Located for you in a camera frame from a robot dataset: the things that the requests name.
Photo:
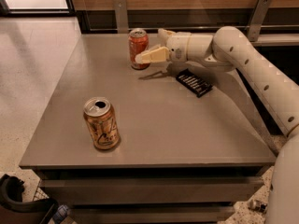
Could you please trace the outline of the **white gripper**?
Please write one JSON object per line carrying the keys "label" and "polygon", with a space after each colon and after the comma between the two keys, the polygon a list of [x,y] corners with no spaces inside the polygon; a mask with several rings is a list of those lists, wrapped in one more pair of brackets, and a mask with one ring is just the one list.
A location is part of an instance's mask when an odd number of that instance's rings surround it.
{"label": "white gripper", "polygon": [[135,56],[137,63],[160,63],[169,59],[173,62],[186,62],[190,33],[158,29],[158,37],[165,46],[156,45]]}

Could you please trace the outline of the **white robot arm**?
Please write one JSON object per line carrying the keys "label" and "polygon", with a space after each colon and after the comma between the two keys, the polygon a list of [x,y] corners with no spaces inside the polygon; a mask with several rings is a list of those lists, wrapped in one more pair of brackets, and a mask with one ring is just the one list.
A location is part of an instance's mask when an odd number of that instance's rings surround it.
{"label": "white robot arm", "polygon": [[158,31],[162,43],[135,56],[138,63],[197,62],[219,71],[237,69],[287,137],[271,180],[265,224],[299,224],[299,87],[269,62],[237,28],[213,35]]}

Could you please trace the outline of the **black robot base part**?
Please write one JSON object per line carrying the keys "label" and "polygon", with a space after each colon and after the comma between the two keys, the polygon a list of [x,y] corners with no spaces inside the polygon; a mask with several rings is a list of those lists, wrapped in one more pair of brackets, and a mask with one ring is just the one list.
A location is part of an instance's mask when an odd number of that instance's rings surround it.
{"label": "black robot base part", "polygon": [[58,209],[52,198],[24,202],[23,181],[4,174],[0,178],[0,224],[48,224]]}

